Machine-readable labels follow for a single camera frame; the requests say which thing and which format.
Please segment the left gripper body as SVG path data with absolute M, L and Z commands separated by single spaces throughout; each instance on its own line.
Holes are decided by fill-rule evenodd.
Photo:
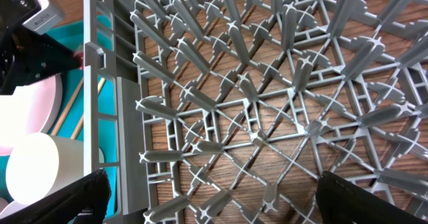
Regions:
M 40 10 L 37 0 L 1 0 L 1 47 L 16 28 Z

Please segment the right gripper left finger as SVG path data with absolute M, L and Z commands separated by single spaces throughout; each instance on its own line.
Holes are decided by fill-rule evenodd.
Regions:
M 111 197 L 106 171 L 99 169 L 1 219 L 4 224 L 102 223 Z

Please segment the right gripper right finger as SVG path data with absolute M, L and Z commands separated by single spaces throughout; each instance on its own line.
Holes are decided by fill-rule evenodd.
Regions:
M 324 224 L 426 223 L 330 171 L 318 179 L 316 202 Z

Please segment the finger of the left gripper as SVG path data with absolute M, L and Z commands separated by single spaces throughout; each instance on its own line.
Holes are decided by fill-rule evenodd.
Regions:
M 77 69 L 73 52 L 46 33 L 18 27 L 1 47 L 1 94 Z

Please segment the red snack wrapper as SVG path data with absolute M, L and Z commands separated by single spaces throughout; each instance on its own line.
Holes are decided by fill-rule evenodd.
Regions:
M 84 46 L 79 45 L 77 49 L 74 50 L 72 58 L 79 63 L 78 69 L 82 70 L 84 68 Z

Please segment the large white plate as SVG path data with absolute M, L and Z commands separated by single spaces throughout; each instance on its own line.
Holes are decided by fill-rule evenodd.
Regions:
M 59 113 L 62 95 L 59 75 L 17 87 L 12 95 L 2 95 L 1 155 L 10 155 L 18 139 L 27 134 L 48 132 Z

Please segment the white paper cup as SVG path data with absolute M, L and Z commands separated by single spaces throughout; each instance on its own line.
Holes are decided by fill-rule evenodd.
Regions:
M 84 176 L 84 143 L 44 133 L 28 134 L 12 150 L 5 181 L 11 197 L 30 205 Z

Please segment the grey bowl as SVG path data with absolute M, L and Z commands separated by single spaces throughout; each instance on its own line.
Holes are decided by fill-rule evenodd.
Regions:
M 15 148 L 7 162 L 5 180 L 13 201 L 1 205 L 1 217 L 14 214 L 30 204 L 83 177 L 82 153 L 49 147 Z

